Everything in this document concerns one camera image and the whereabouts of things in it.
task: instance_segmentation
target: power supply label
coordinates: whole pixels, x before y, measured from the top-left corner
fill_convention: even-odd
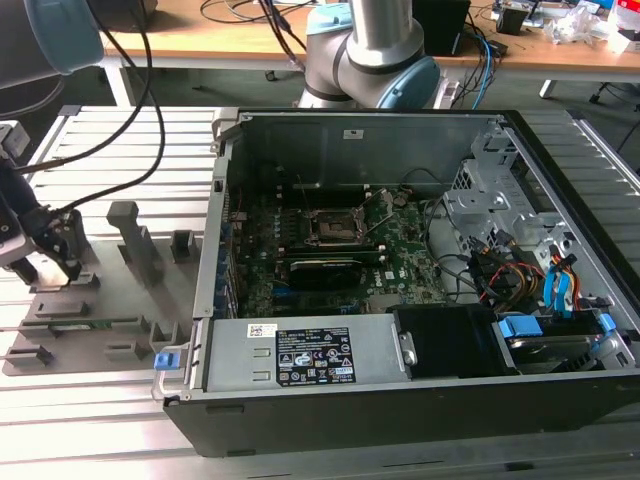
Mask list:
[[[283,387],[354,383],[349,329],[276,332],[276,381]]]

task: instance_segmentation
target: black cable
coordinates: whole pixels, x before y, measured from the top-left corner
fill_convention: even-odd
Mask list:
[[[287,35],[289,35],[291,38],[293,38],[298,45],[300,45],[300,47],[306,52],[307,51],[307,46],[304,44],[304,42],[302,40],[300,40],[300,38],[293,32],[293,29],[291,28],[291,25],[289,24],[289,22],[287,22],[287,20],[284,18],[284,16],[281,14],[280,10],[278,10],[274,3],[273,0],[267,0],[268,3],[271,5],[271,15],[274,18],[274,23],[277,26],[278,30],[282,29],[285,32],[287,32]]]
[[[227,7],[229,8],[229,11],[231,12],[232,15],[234,15],[235,17],[238,18],[238,20],[225,20],[223,18],[215,18],[215,17],[210,17],[209,15],[206,14],[206,9],[209,7],[213,7],[215,5],[219,5],[219,4],[226,4]],[[264,22],[266,21],[267,17],[265,17],[264,15],[260,15],[257,17],[248,17],[246,15],[242,15],[239,12],[237,12],[235,9],[242,6],[242,5],[246,5],[246,4],[250,4],[253,3],[253,0],[243,0],[242,2],[236,3],[235,5],[229,5],[228,0],[205,0],[205,2],[202,3],[202,5],[200,5],[200,15],[202,15],[204,18],[206,18],[207,20],[211,21],[211,22],[215,22],[215,23],[222,23],[225,25],[235,25],[235,24],[246,24],[246,23],[259,23],[259,22]],[[310,0],[308,2],[305,3],[301,3],[300,5],[292,5],[290,7],[287,8],[283,8],[282,10],[280,10],[280,14],[281,15],[287,15],[291,12],[294,12],[296,10],[301,9],[302,7],[306,7],[308,5],[312,5],[316,3],[316,0]]]
[[[458,260],[462,260],[460,257],[462,255],[460,254],[456,254],[456,253],[445,253],[444,255],[440,255],[438,257],[438,262],[440,262],[441,260],[444,260],[445,258],[457,258]]]
[[[111,38],[113,38],[113,36],[110,33],[108,33],[108,30],[103,28],[104,24],[102,24],[102,22],[96,16],[95,11],[94,11],[94,9],[93,9],[93,7],[91,5],[91,2],[89,0],[87,0],[87,5],[89,6],[89,10],[91,11],[91,15],[95,19],[95,21],[98,24],[98,26],[100,27],[100,29],[105,33],[105,35],[107,35],[107,37],[111,36]],[[50,160],[48,162],[36,163],[36,164],[33,164],[33,165],[25,165],[24,167],[17,167],[17,168],[14,169],[14,171],[24,175],[24,174],[28,174],[28,173],[40,172],[42,170],[48,170],[48,169],[51,169],[51,168],[61,167],[61,166],[66,165],[68,163],[75,162],[77,160],[82,160],[83,158],[90,157],[94,153],[97,153],[100,150],[102,150],[103,148],[108,147],[120,135],[122,135],[129,128],[129,126],[133,123],[133,121],[136,119],[136,117],[138,116],[138,113],[140,113],[140,110],[142,110],[142,107],[144,106],[144,103],[147,100],[147,97],[149,96],[149,89],[150,88],[151,88],[151,73],[149,72],[149,75],[147,76],[147,80],[145,81],[144,90],[142,91],[142,96],[140,97],[140,100],[138,100],[138,103],[136,104],[135,108],[133,109],[133,112],[131,112],[131,115],[129,116],[129,118],[127,118],[127,120],[125,120],[125,122],[120,126],[120,128],[118,128],[118,130],[116,130],[105,141],[99,143],[95,147],[92,147],[92,148],[90,148],[89,150],[87,150],[85,152],[78,153],[77,155],[72,155],[72,156],[67,157],[67,158],[59,158],[57,160]]]
[[[486,49],[483,42],[483,41],[487,41],[487,37],[482,31],[482,29],[476,26],[471,14],[467,13],[467,15],[469,18],[469,22],[465,22],[465,24],[471,28],[471,30],[473,31],[473,34],[469,34],[467,32],[463,32],[463,33],[474,41],[474,43],[478,47],[479,57],[478,57],[478,63],[473,69],[473,72],[471,72],[471,75],[466,77],[465,82],[460,87],[460,91],[458,92],[456,98],[454,98],[451,104],[452,107],[455,106],[458,102],[460,102],[461,105],[464,104],[464,100],[468,94],[479,91],[479,86],[482,83],[482,78],[483,78],[482,72],[485,70],[486,62],[487,62],[487,54],[486,54]],[[498,53],[498,51],[492,48],[491,45],[489,46],[492,50],[492,55],[491,55],[491,65],[489,67],[490,68],[489,78],[487,80],[485,92],[489,89],[489,87],[495,81],[496,70],[498,69],[498,65],[502,61],[502,58],[500,57],[500,54]]]
[[[627,99],[625,99],[625,98],[622,98],[620,95],[617,95],[617,94],[613,93],[611,90],[609,90],[609,87],[610,87],[610,86],[611,86],[611,87],[616,88],[616,87],[615,87],[615,85],[606,85],[606,86],[604,87],[604,89],[605,89],[605,90],[606,90],[610,95],[614,96],[615,98],[617,98],[617,99],[618,99],[618,100],[620,100],[621,102],[629,103],[629,104],[631,104],[631,105],[636,105],[636,104],[637,104],[637,102],[634,102],[633,100],[627,100]]]
[[[20,115],[26,115],[28,113],[35,112],[36,110],[40,110],[53,102],[53,100],[62,93],[62,90],[64,90],[64,77],[60,75],[55,86],[43,99],[38,100],[36,103],[29,105],[28,107],[13,110],[12,112],[0,112],[0,120],[10,120]]]
[[[438,259],[435,257],[435,255],[431,251],[431,246],[429,245],[429,230],[431,229],[431,223],[433,223],[433,219],[434,219],[434,217],[436,215],[436,210],[438,209],[438,206],[440,206],[442,204],[443,204],[443,200],[442,200],[442,197],[440,197],[438,199],[438,201],[436,202],[436,204],[431,208],[431,214],[429,215],[429,219],[427,220],[427,223],[425,225],[424,244],[425,244],[425,248],[426,248],[426,251],[427,251],[427,255],[429,256],[430,260],[440,268],[440,270],[442,270],[447,275],[451,275],[453,278],[456,278],[456,279],[460,280],[465,285],[470,286],[471,288],[473,288],[473,291],[475,292],[476,291],[476,286],[473,284],[473,282],[467,280],[466,278],[464,278],[461,275],[457,274],[453,270],[450,270],[447,267],[444,267],[441,264],[439,264],[438,263]]]
[[[398,182],[398,184],[400,185],[400,188],[402,188],[403,185],[407,185],[407,180],[409,179],[409,177],[414,174],[415,172],[425,172],[427,175],[429,175],[431,178],[433,178],[436,182],[438,182],[440,185],[444,185],[444,183],[442,183],[442,180],[440,180],[438,177],[436,177],[433,172],[431,170],[429,170],[427,167],[415,167],[412,168],[411,170],[409,170],[407,173],[405,173],[402,178],[400,179],[400,181]]]
[[[113,46],[116,47],[116,49],[118,50],[120,55],[122,55],[122,58],[124,58],[124,60],[127,62],[127,64],[133,69],[135,74],[137,76],[140,76],[139,71],[138,71],[138,67],[135,65],[135,63],[133,63],[133,60],[131,60],[131,57],[129,57],[127,52],[117,42],[117,40],[111,34],[111,32],[109,32],[109,30],[104,26],[104,24],[96,16],[95,11],[91,8],[91,4],[88,3],[88,5],[89,5],[89,9],[91,10],[91,14],[94,17],[94,20],[96,21],[96,23],[98,24],[98,26],[100,27],[102,32],[109,39],[109,41],[113,44]],[[164,119],[162,118],[162,112],[160,110],[160,106],[158,105],[158,101],[157,101],[155,95],[153,94],[153,92],[151,91],[151,88],[150,88],[151,77],[152,77],[152,69],[153,69],[153,58],[151,56],[151,45],[149,44],[149,37],[147,37],[147,33],[145,31],[145,28],[144,28],[142,20],[140,18],[138,18],[138,15],[133,10],[131,11],[131,16],[133,17],[133,20],[136,23],[136,27],[140,31],[140,35],[142,36],[142,41],[144,43],[145,55],[146,55],[146,58],[147,58],[147,78],[146,78],[146,81],[145,81],[145,86],[149,85],[149,95],[151,97],[151,101],[153,102],[153,106],[155,107],[156,115],[158,116],[158,125],[159,125],[159,128],[160,128],[160,145],[158,146],[158,153],[156,154],[156,159],[153,162],[153,164],[151,165],[151,167],[143,175],[141,175],[140,177],[138,177],[138,178],[136,178],[134,180],[131,180],[129,182],[126,182],[126,183],[123,183],[123,184],[120,184],[120,185],[116,185],[114,187],[110,187],[110,188],[101,190],[99,192],[92,193],[92,194],[87,195],[85,197],[79,198],[78,200],[75,200],[75,201],[69,203],[68,205],[65,205],[64,207],[55,210],[54,211],[55,214],[60,215],[60,214],[66,213],[66,212],[70,212],[74,208],[77,208],[78,206],[80,206],[80,205],[82,205],[84,203],[96,200],[96,199],[101,198],[101,197],[105,197],[107,195],[111,195],[112,193],[119,192],[121,190],[125,190],[125,189],[133,187],[135,185],[139,185],[140,183],[144,182],[146,179],[148,179],[151,175],[153,175],[155,173],[155,171],[160,166],[160,162],[162,161],[162,157],[164,155],[164,148],[165,148],[165,144],[166,144],[166,131],[165,131]]]
[[[455,292],[450,292],[450,293],[447,293],[447,294],[446,294],[447,296],[451,296],[451,295],[455,295],[455,296],[456,296],[456,298],[454,298],[454,299],[452,300],[452,301],[453,301],[453,303],[457,303],[457,302],[458,302],[458,299],[460,298],[460,295],[462,294],[462,292],[460,291],[460,289],[462,288],[462,285],[460,284],[460,279],[462,278],[462,274],[463,274],[463,273],[465,273],[465,272],[468,272],[468,271],[469,271],[469,269],[465,267],[465,268],[463,268],[462,270],[460,270],[460,271],[457,273],[457,275],[458,275],[458,276],[456,277],[456,291],[455,291]]]
[[[304,64],[298,59],[296,54],[293,53],[293,50],[291,50],[291,47],[289,47],[289,44],[282,36],[282,32],[280,31],[280,24],[278,23],[278,17],[272,16],[273,12],[276,10],[273,2],[271,0],[258,0],[258,3],[260,4],[260,8],[262,8],[262,12],[264,13],[267,22],[271,27],[273,35],[276,37],[276,40],[280,44],[280,48],[282,48],[282,51],[287,55],[287,57],[289,57],[289,60],[291,60],[293,64],[297,65],[298,68],[304,72]]]
[[[624,147],[624,145],[627,143],[627,141],[629,140],[629,138],[631,138],[631,135],[633,135],[633,132],[635,132],[636,128],[640,127],[640,120],[638,120],[633,127],[631,127],[631,130],[629,130],[627,132],[627,134],[625,135],[625,137],[622,139],[622,142],[620,142],[620,145],[618,146],[618,148],[616,148],[616,152],[620,153],[620,151],[622,150],[622,147]]]

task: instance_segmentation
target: table leg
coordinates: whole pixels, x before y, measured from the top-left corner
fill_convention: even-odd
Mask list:
[[[118,107],[131,107],[136,104],[136,98],[129,82],[127,70],[117,65],[105,65],[104,71],[109,80],[111,93]]]
[[[447,72],[445,72],[444,76],[440,80],[433,108],[450,109],[453,100],[456,98],[456,92],[458,91],[459,86],[460,79],[448,76]]]
[[[556,83],[558,83],[556,80],[545,80],[539,93],[540,98],[550,98]]]

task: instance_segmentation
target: blue latch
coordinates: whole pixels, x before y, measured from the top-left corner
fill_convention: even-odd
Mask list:
[[[553,298],[553,287],[556,283],[556,273],[559,274],[558,286],[556,288],[556,296]],[[545,307],[550,307],[553,304],[553,309],[561,313],[564,318],[569,318],[571,316],[571,312],[567,310],[565,306],[565,296],[567,294],[567,290],[569,290],[569,284],[571,283],[569,275],[564,273],[563,271],[556,272],[556,269],[549,268],[547,272],[547,276],[544,280],[544,290],[542,293],[542,298],[544,300]]]
[[[601,313],[598,318],[598,323],[604,330],[604,333],[609,333],[616,329],[616,322],[613,321],[613,318],[611,318],[611,315],[608,313]]]
[[[542,335],[538,319],[533,315],[512,315],[502,319],[498,325],[504,338]]]
[[[180,369],[180,353],[160,352],[156,354],[153,361],[153,368],[159,371],[179,370]]]

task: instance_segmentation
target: motherboard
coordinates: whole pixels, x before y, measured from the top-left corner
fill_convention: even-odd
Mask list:
[[[237,316],[384,313],[442,303],[424,244],[427,201],[398,187],[232,197]]]

